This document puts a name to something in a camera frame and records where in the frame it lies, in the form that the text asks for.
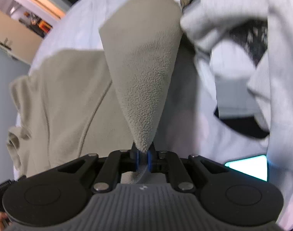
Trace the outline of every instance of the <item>cyan light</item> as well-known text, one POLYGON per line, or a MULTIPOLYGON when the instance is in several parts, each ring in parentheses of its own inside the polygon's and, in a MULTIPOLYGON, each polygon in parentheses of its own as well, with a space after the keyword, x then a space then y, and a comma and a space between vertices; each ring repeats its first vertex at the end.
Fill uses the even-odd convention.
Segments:
POLYGON ((267 181, 268 169, 266 156, 231 161, 227 162, 225 165, 242 173, 267 181))

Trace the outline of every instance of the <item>fleece fabric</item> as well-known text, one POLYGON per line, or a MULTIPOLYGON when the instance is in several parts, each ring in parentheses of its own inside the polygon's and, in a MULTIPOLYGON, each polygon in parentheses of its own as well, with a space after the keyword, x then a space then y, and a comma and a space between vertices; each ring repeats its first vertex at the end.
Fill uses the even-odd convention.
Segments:
POLYGON ((130 0, 100 30, 104 51, 64 50, 10 85, 21 127, 8 150, 32 176, 88 153, 146 151, 164 107, 182 31, 173 0, 130 0))
POLYGON ((227 30, 251 19, 268 23, 268 72, 257 69, 264 75, 249 81, 270 123, 267 158, 293 171, 293 0, 201 0, 181 26, 196 48, 210 51, 227 30))

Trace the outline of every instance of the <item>dark hole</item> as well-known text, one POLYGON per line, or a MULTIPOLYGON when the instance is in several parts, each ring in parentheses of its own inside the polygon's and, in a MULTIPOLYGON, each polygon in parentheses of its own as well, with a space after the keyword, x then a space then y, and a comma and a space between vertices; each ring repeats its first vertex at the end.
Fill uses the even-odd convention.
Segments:
POLYGON ((81 166, 84 163, 85 163, 84 160, 80 160, 80 161, 77 161, 76 163, 69 164, 66 167, 59 169, 59 171, 64 173, 74 174, 79 170, 79 168, 81 168, 81 166))
POLYGON ((206 167, 206 169, 212 173, 212 174, 220 174, 220 173, 226 173, 228 172, 227 169, 218 166, 212 162, 209 162, 207 160, 201 160, 201 163, 206 167))

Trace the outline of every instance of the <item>white logo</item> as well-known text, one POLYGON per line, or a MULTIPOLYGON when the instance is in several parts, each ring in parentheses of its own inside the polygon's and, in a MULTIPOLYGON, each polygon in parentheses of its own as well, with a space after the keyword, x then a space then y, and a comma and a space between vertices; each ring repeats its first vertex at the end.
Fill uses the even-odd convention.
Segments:
POLYGON ((144 191, 144 190, 148 189, 148 187, 143 185, 142 187, 140 187, 140 189, 144 191))

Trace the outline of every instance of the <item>beige door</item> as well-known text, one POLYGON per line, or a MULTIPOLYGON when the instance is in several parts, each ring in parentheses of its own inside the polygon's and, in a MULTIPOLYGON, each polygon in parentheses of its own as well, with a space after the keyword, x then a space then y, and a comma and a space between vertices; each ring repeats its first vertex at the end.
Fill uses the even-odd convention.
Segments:
POLYGON ((31 64, 42 38, 0 11, 0 48, 31 64))

